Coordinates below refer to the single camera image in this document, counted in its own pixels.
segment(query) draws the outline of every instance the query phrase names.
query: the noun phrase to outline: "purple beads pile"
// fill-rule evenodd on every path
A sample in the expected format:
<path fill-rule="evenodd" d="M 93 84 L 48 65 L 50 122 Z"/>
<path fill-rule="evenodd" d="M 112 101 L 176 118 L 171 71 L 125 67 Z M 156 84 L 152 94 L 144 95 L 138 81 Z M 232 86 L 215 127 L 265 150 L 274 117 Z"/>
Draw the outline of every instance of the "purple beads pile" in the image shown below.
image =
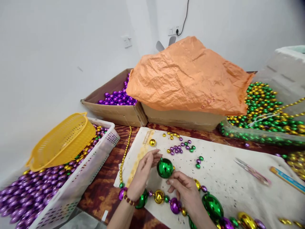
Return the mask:
<path fill-rule="evenodd" d="M 29 228 L 108 130 L 93 126 L 96 135 L 74 160 L 38 172 L 25 171 L 17 181 L 0 191 L 1 217 L 10 216 L 10 224 L 19 222 L 16 229 Z"/>
<path fill-rule="evenodd" d="M 106 92 L 104 94 L 105 100 L 99 100 L 97 104 L 111 105 L 111 106 L 124 106 L 124 105 L 135 106 L 137 100 L 127 95 L 126 93 L 128 82 L 129 82 L 129 73 L 126 78 L 126 81 L 124 82 L 124 88 L 121 91 L 114 91 L 112 92 L 112 94 Z"/>

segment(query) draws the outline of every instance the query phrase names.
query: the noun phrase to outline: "wall socket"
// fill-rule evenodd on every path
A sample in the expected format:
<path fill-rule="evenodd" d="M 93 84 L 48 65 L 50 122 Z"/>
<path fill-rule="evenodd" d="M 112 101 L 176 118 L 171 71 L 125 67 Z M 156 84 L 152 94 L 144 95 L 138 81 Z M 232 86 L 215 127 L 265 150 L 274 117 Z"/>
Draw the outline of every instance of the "wall socket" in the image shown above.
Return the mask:
<path fill-rule="evenodd" d="M 168 28 L 168 35 L 169 36 L 176 35 L 176 30 L 178 30 L 178 34 L 180 34 L 181 29 L 182 29 L 181 25 L 176 25 L 176 26 L 173 26 L 173 27 L 169 27 Z"/>

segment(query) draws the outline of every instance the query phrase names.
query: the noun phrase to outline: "scissors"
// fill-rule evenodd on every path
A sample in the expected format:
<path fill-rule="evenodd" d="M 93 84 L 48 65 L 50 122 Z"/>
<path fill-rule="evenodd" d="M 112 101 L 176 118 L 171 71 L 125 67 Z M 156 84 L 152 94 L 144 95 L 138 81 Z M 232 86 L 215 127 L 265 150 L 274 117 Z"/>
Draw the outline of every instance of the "scissors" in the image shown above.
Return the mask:
<path fill-rule="evenodd" d="M 242 168 L 244 168 L 247 172 L 249 172 L 250 174 L 252 174 L 253 176 L 255 176 L 262 184 L 264 185 L 271 185 L 271 181 L 269 179 L 267 179 L 266 177 L 264 177 L 262 174 L 260 174 L 258 171 L 256 171 L 255 169 L 253 169 L 250 165 L 246 164 L 245 162 L 243 162 L 242 160 L 238 159 L 236 157 L 236 160 L 234 160 L 238 165 L 240 165 Z"/>

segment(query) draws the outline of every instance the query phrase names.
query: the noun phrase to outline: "electrical cable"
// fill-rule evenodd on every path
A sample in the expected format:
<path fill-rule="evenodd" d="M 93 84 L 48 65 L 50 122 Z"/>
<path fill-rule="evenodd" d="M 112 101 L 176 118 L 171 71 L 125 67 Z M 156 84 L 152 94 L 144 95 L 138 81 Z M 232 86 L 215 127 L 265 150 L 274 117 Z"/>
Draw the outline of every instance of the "electrical cable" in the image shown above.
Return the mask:
<path fill-rule="evenodd" d="M 184 24 L 185 24 L 185 21 L 186 21 L 186 18 L 187 18 L 187 12 L 188 12 L 188 2 L 189 2 L 189 0 L 187 0 L 187 8 L 186 8 L 186 16 L 185 16 L 185 19 L 184 19 L 184 23 L 183 23 L 183 27 L 182 27 L 182 31 L 181 31 L 181 33 L 180 34 L 178 34 L 178 29 L 176 30 L 176 34 L 177 34 L 177 36 L 180 36 L 181 34 L 182 34 L 182 32 L 183 32 L 183 29 L 184 29 Z"/>

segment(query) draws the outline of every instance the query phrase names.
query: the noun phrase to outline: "brown tablecloth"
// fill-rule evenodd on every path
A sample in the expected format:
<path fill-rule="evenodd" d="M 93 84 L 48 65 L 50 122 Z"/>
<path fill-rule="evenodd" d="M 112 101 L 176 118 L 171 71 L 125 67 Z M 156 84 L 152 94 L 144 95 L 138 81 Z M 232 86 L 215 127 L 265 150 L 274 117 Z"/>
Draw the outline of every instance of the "brown tablecloth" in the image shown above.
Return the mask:
<path fill-rule="evenodd" d="M 223 137 L 218 129 L 213 132 L 205 132 L 199 130 L 184 129 L 180 127 L 170 127 L 163 126 L 153 123 L 147 124 L 148 128 L 156 130 L 170 131 L 172 133 L 177 133 L 179 135 L 184 135 L 187 137 L 193 137 L 198 139 L 203 139 L 206 141 L 213 141 L 220 144 L 227 144 L 235 146 L 238 148 L 244 148 L 253 151 L 265 152 L 269 154 L 286 154 L 288 151 L 284 148 L 279 148 L 276 146 L 263 146 L 257 145 L 255 143 L 250 143 L 250 147 L 245 147 L 245 142 L 241 140 L 235 140 Z M 117 143 L 116 147 L 111 151 L 108 159 L 105 164 L 96 175 L 92 184 L 89 185 L 87 190 L 82 196 L 81 201 L 78 204 L 78 207 L 83 211 L 87 212 L 91 216 L 95 217 L 98 220 L 102 219 L 104 212 L 107 210 L 108 215 L 106 217 L 105 223 L 108 224 L 111 217 L 113 216 L 116 208 L 118 207 L 120 200 L 119 188 L 113 186 L 115 178 L 118 174 L 119 167 L 118 164 L 121 163 L 124 151 L 127 145 L 129 127 L 116 125 L 115 130 L 120 135 L 121 139 Z M 131 143 L 137 135 L 139 127 L 132 127 L 132 136 Z M 157 220 L 150 212 L 145 208 L 141 210 L 136 210 L 133 219 L 131 221 L 130 228 L 167 228 L 162 222 Z"/>

